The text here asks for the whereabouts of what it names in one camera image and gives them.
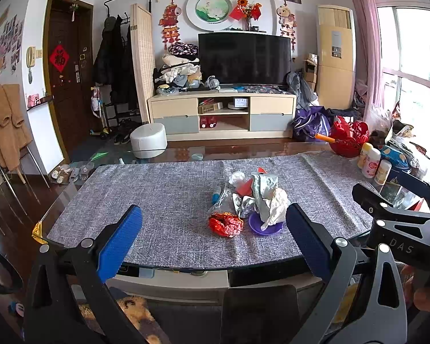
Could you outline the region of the person's right hand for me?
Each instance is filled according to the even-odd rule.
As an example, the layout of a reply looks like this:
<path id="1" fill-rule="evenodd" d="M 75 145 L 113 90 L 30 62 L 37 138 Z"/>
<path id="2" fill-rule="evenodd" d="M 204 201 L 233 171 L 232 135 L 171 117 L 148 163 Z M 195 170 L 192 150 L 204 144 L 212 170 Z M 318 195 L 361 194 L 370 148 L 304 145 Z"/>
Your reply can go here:
<path id="1" fill-rule="evenodd" d="M 416 269 L 404 265 L 401 276 L 404 278 L 403 291 L 406 303 L 413 303 L 420 311 L 430 312 L 430 287 L 416 288 L 413 286 Z"/>

